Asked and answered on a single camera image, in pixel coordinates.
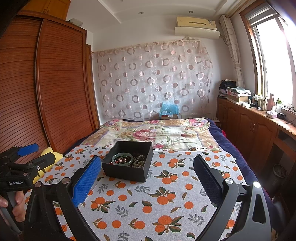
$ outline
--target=blue gripper pad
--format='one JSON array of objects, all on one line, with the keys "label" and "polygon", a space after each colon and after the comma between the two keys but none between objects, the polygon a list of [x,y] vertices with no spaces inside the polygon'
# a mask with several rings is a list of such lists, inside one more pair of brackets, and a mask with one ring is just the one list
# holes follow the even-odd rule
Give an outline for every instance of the blue gripper pad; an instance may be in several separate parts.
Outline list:
[{"label": "blue gripper pad", "polygon": [[79,178],[78,182],[73,188],[73,198],[72,201],[77,207],[79,203],[83,203],[91,189],[96,177],[102,168],[101,159],[98,156],[93,157],[92,162],[84,171],[82,176]]},{"label": "blue gripper pad", "polygon": [[220,183],[223,182],[221,174],[217,173],[216,176],[214,176],[212,172],[218,172],[218,170],[210,168],[200,155],[195,157],[193,168],[205,192],[207,193],[209,200],[212,203],[220,205],[223,201],[222,189],[218,184],[218,181]]},{"label": "blue gripper pad", "polygon": [[19,156],[26,156],[26,155],[29,155],[31,153],[34,153],[36,151],[38,151],[39,149],[39,146],[38,144],[34,143],[34,144],[31,144],[31,145],[28,145],[28,146],[24,146],[24,147],[21,147],[17,154]]}]

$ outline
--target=ceiling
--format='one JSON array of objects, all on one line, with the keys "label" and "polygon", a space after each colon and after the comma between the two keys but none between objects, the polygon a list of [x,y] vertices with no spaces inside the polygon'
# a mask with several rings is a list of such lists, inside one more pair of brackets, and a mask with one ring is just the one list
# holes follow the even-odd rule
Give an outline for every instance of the ceiling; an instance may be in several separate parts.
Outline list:
[{"label": "ceiling", "polygon": [[242,1],[246,0],[71,0],[67,20],[76,18],[94,33],[124,21],[159,15],[216,19]]}]

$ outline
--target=circle patterned curtain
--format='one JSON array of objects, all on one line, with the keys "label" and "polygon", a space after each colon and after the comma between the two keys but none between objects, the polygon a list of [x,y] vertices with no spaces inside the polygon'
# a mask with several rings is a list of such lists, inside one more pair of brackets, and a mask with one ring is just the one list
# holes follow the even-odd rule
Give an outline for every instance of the circle patterned curtain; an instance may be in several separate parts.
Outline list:
[{"label": "circle patterned curtain", "polygon": [[135,45],[97,53],[104,114],[149,120],[162,103],[177,104],[182,115],[206,113],[212,62],[199,40]]}]

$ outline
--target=window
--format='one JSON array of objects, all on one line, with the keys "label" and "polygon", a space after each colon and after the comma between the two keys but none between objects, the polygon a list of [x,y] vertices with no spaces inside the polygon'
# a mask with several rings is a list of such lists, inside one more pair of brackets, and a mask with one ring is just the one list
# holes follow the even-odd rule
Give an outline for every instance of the window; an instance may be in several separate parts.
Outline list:
[{"label": "window", "polygon": [[272,93],[286,106],[296,106],[296,27],[288,26],[261,0],[240,15],[253,46],[256,92]]}]

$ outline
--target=black box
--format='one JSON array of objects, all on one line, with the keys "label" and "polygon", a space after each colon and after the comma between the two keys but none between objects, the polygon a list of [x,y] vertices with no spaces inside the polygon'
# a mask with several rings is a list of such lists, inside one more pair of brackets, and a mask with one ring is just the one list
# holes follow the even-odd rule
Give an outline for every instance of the black box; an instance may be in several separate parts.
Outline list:
[{"label": "black box", "polygon": [[[110,164],[112,157],[115,154],[127,152],[138,157],[143,155],[146,157],[144,168],[125,167]],[[118,141],[102,160],[102,168],[105,174],[109,177],[125,179],[130,181],[145,182],[153,157],[152,142],[133,142],[133,141]]]}]

